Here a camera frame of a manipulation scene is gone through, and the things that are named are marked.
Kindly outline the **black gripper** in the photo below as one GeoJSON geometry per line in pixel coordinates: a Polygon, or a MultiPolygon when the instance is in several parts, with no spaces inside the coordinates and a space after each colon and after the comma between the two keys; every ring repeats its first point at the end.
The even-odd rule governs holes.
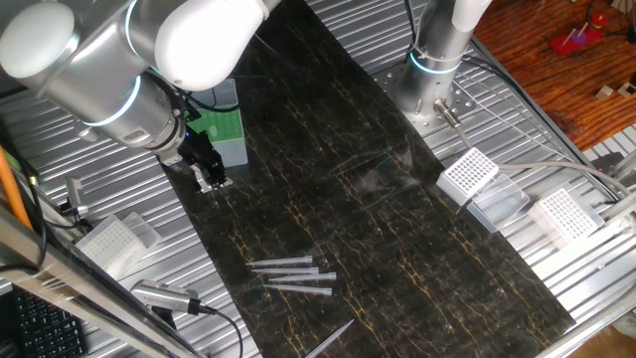
{"type": "Polygon", "coordinates": [[[221,154],[211,144],[207,135],[187,127],[178,153],[188,164],[193,164],[191,170],[202,193],[208,193],[213,188],[222,189],[233,185],[233,180],[225,172],[221,154]]]}

